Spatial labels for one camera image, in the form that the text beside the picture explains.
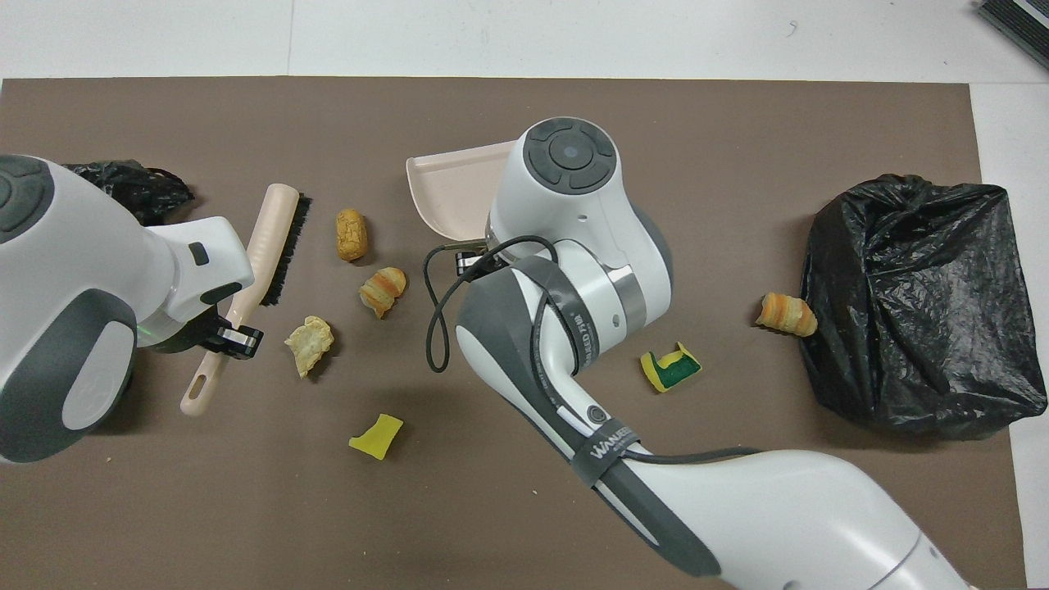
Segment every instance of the beige dustpan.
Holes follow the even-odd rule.
[[[514,142],[433,155],[405,163],[415,209],[438,234],[466,241],[483,239],[488,210]]]

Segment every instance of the garbage bag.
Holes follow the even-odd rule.
[[[1046,408],[1006,191],[882,175],[809,233],[801,354],[819,403],[869,426],[990,437]]]
[[[146,168],[134,160],[66,164],[131,212],[143,226],[164,225],[166,216],[193,201],[193,192],[178,176]]]

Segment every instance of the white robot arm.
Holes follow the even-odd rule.
[[[115,404],[134,349],[240,358],[261,333],[214,305],[252,285],[229,222],[144,228],[62,166],[0,155],[0,462],[80,440]]]
[[[512,239],[522,234],[545,241]],[[655,456],[575,382],[661,316],[672,285],[669,250],[630,205],[604,131],[573,118],[526,131],[488,241],[510,266],[471,282],[455,328],[464,356],[668,562],[747,590],[969,588],[850,463],[801,450]]]

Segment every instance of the yellow sponge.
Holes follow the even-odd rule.
[[[380,414],[376,425],[368,428],[367,433],[349,439],[349,446],[382,461],[386,458],[386,451],[403,424],[402,420]]]
[[[656,355],[651,353],[644,355],[641,357],[641,368],[656,391],[661,394],[703,370],[695,357],[685,350],[681,342],[678,342],[677,351],[664,355],[659,360],[656,360]]]

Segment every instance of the gray strap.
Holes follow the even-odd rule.
[[[572,457],[572,470],[587,487],[594,487],[626,447],[641,440],[629,426],[616,418],[601,424]]]
[[[600,354],[597,326],[582,297],[564,272],[554,262],[539,256],[522,258],[513,268],[542,287],[559,312],[564,328],[572,337],[576,354],[576,370],[573,375],[593,364]]]

